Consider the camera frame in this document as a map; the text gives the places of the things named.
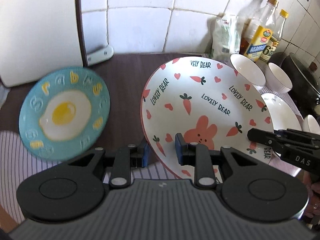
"pot lid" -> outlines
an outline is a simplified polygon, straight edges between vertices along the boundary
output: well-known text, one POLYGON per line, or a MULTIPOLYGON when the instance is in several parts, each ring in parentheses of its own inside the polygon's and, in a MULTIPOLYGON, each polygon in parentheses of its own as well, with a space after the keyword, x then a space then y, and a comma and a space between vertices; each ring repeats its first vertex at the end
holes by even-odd
POLYGON ((309 70, 308 64, 305 63, 305 61, 298 59, 298 57, 293 53, 290 53, 289 56, 303 78, 316 91, 316 93, 320 95, 320 85, 316 81, 317 79, 314 74, 309 70))

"plastic bag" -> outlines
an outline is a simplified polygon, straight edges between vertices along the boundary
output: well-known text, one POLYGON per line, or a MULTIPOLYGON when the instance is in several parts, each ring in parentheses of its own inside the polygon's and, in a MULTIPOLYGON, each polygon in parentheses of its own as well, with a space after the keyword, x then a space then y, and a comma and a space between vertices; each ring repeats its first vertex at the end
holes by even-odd
POLYGON ((242 17, 233 15, 217 17, 212 33, 210 58, 231 66, 230 55, 239 53, 243 26, 242 17))

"oil bottle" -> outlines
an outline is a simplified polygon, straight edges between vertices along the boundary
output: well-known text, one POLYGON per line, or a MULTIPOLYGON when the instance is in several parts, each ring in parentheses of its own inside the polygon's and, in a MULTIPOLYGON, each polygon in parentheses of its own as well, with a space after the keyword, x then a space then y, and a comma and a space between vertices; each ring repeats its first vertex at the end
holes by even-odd
POLYGON ((271 35, 271 38, 263 50, 262 54, 260 55, 260 60, 263 62, 268 62, 272 56, 272 54, 275 52, 279 42, 282 40, 283 36, 283 29, 284 29, 284 23, 285 20, 289 14, 285 10, 281 10, 279 17, 276 20, 276 28, 271 35))
POLYGON ((268 0, 265 7, 261 8, 252 18, 247 30, 241 38, 240 54, 256 62, 276 25, 275 11, 277 0, 268 0))

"bottle label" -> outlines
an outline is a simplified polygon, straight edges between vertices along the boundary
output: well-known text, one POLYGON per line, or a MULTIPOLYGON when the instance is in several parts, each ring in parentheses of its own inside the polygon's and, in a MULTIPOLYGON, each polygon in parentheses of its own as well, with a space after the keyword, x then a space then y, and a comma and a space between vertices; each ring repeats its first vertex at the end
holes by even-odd
POLYGON ((244 53, 244 56, 256 62, 262 51, 265 49, 268 41, 270 40, 272 31, 268 28, 259 26, 256 33, 254 34, 249 46, 244 53))
POLYGON ((275 52, 276 48, 278 47, 278 44, 279 42, 274 37, 271 37, 265 49, 263 50, 260 56, 260 59, 264 62, 268 62, 272 54, 275 52))

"striped cloth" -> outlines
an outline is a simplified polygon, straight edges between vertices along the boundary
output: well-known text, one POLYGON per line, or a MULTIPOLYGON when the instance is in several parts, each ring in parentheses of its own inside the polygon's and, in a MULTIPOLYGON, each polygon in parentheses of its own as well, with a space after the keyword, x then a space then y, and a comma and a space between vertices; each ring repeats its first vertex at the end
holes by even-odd
MULTIPOLYGON (((271 92, 268 88, 263 88, 260 91, 261 94, 268 92, 271 92)), ((295 114, 301 116, 288 94, 274 94, 281 97, 295 114)), ((43 161, 31 155, 23 146, 18 134, 10 131, 0 132, 0 205, 17 223, 24 220, 16 199, 16 190, 19 184, 31 175, 57 164, 57 162, 43 161)), ((270 164, 292 176, 300 171, 277 157, 273 158, 270 164)), ((103 180, 104 183, 108 183, 109 176, 110 173, 107 173, 103 180)), ((216 174, 216 176, 221 181, 220 174, 216 174)), ((134 179, 176 179, 177 177, 160 162, 157 162, 144 169, 132 170, 131 178, 133 181, 134 179)))

